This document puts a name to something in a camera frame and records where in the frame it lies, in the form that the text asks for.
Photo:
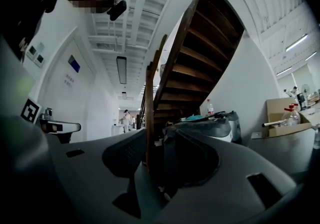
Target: stair step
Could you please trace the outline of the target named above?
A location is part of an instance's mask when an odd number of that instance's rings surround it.
[[[223,71],[220,67],[218,67],[218,65],[214,61],[212,61],[208,57],[196,52],[195,50],[192,50],[188,47],[182,46],[180,49],[180,52],[209,65],[210,67],[216,69],[219,72]]]
[[[239,20],[237,17],[235,17],[234,13],[230,12],[228,10],[228,7],[225,4],[219,3],[219,1],[216,0],[204,0],[209,5],[208,8],[213,11],[214,13],[219,13],[219,17],[222,18],[225,25],[230,27],[230,29],[233,29],[234,32],[239,36],[238,30],[236,29],[237,24],[239,23]]]
[[[195,78],[199,78],[199,79],[202,79],[202,80],[206,80],[206,81],[211,82],[211,83],[215,82],[209,75],[207,75],[205,73],[202,73],[201,71],[198,71],[198,70],[195,70],[193,68],[190,68],[190,67],[187,67],[187,66],[183,66],[183,65],[180,65],[180,64],[177,64],[177,63],[174,64],[172,71],[178,72],[178,73],[181,73],[181,74],[185,74],[185,75],[188,75],[188,76],[192,76],[192,77],[195,77]]]
[[[200,105],[199,101],[194,102],[171,102],[163,103],[160,102],[156,110],[194,110],[197,109]]]
[[[186,93],[169,93],[164,92],[161,97],[162,101],[191,101],[191,102],[202,102],[203,96],[191,95]]]
[[[214,27],[214,29],[218,32],[218,35],[222,36],[223,39],[229,44],[231,48],[235,48],[235,45],[230,42],[229,38],[221,31],[221,29],[214,24],[208,17],[206,17],[203,13],[201,13],[199,10],[195,11],[197,15],[199,15],[202,19],[204,19],[207,23],[210,24],[210,26]]]
[[[218,53],[220,56],[222,56],[225,60],[227,60],[227,61],[229,60],[228,57],[214,43],[212,43],[208,38],[206,38],[203,34],[199,33],[198,31],[196,31],[190,27],[189,27],[188,31],[192,35],[196,36],[197,38],[202,40],[204,43],[209,45],[216,53]]]
[[[199,84],[195,84],[195,83],[191,83],[191,82],[177,81],[177,80],[169,80],[166,83],[166,87],[183,89],[183,90],[190,90],[190,91],[196,91],[196,92],[202,92],[202,93],[210,93],[211,92],[211,90],[204,85],[199,85]]]
[[[197,6],[199,10],[206,17],[210,17],[210,20],[215,23],[228,38],[236,39],[239,37],[239,33],[235,30],[231,22],[226,16],[209,0],[200,0]]]

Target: black rectangular hole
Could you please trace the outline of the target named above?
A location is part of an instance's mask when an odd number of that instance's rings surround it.
[[[251,183],[266,209],[281,199],[281,194],[262,173],[253,174],[246,178]]]
[[[78,155],[81,155],[81,154],[83,154],[83,153],[84,153],[83,150],[81,150],[81,149],[76,149],[76,150],[67,152],[67,153],[66,153],[66,156],[67,156],[68,158],[73,158],[73,157],[78,156]]]

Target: white ceiling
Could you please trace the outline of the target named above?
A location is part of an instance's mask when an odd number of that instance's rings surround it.
[[[157,21],[167,0],[126,0],[127,12],[115,22],[106,14],[93,14],[95,34],[89,36],[93,52],[103,61],[120,99],[120,106],[137,108],[139,92],[145,79],[147,50],[151,45]],[[319,25],[305,0],[244,0],[254,21],[262,52],[277,74],[295,67],[320,50]],[[286,47],[308,34],[305,41],[286,52]],[[127,57],[127,84],[121,85],[117,56]],[[122,100],[122,92],[130,100]]]
[[[262,52],[274,73],[299,66],[320,50],[319,25],[305,0],[245,0],[259,35]],[[286,48],[308,34],[306,40]]]
[[[121,107],[137,108],[137,86],[141,79],[147,49],[150,46],[157,21],[167,0],[126,0],[127,13],[115,22],[109,16],[93,14],[96,35],[89,36],[94,53],[98,53],[116,91]],[[126,45],[123,47],[123,36]],[[117,56],[127,58],[127,84],[120,84]],[[126,92],[129,100],[122,100]]]

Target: white wall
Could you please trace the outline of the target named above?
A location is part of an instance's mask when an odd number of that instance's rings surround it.
[[[93,140],[111,136],[113,119],[119,118],[119,103],[106,69],[99,60],[100,57],[95,56],[91,50],[87,33],[87,15],[89,14],[73,7],[67,0],[58,0],[54,11],[43,15],[40,29],[30,43],[30,46],[35,48],[40,42],[44,44],[44,50],[41,53],[45,59],[43,67],[40,69],[28,57],[25,57],[23,66],[35,80],[29,96],[37,101],[45,73],[55,54],[70,32],[78,27],[84,43],[84,51],[88,53],[97,71],[91,88],[87,120],[87,139]]]
[[[209,94],[215,112],[236,111],[247,144],[252,132],[267,121],[266,100],[279,98],[276,77],[265,56],[245,31],[221,79]],[[207,113],[207,100],[200,107]]]
[[[320,89],[320,53],[311,57],[306,61],[309,65],[315,89]]]
[[[94,81],[89,102],[87,119],[87,140],[110,137],[112,126],[118,124],[119,102],[116,94],[110,90],[112,84],[106,72],[103,72],[102,61]]]
[[[287,74],[284,77],[279,78],[277,81],[278,81],[281,93],[284,92],[284,89],[286,89],[286,91],[289,92],[296,86],[294,78],[291,73]]]
[[[302,86],[305,84],[309,85],[310,93],[315,91],[315,84],[307,63],[294,71],[293,76],[300,93],[303,93]]]

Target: gray plastic surface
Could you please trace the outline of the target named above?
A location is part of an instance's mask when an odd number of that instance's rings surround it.
[[[0,115],[20,116],[35,80],[0,34]]]
[[[47,136],[56,172],[82,223],[140,222],[112,204],[127,190],[129,178],[114,176],[102,161],[105,149],[139,133],[145,136],[146,130],[71,144],[60,144],[55,135]],[[67,157],[67,152],[77,149],[84,153]]]
[[[228,118],[218,118],[201,122],[180,122],[174,125],[183,131],[193,131],[216,138],[224,138],[231,132]]]
[[[248,147],[296,178],[307,172],[315,141],[312,128],[279,137],[251,139]]]
[[[248,175],[263,173],[281,195],[296,187],[282,170],[247,147],[197,133],[188,134],[216,149],[220,167],[204,185],[179,189],[155,223],[231,224],[262,213],[265,206],[247,180]]]

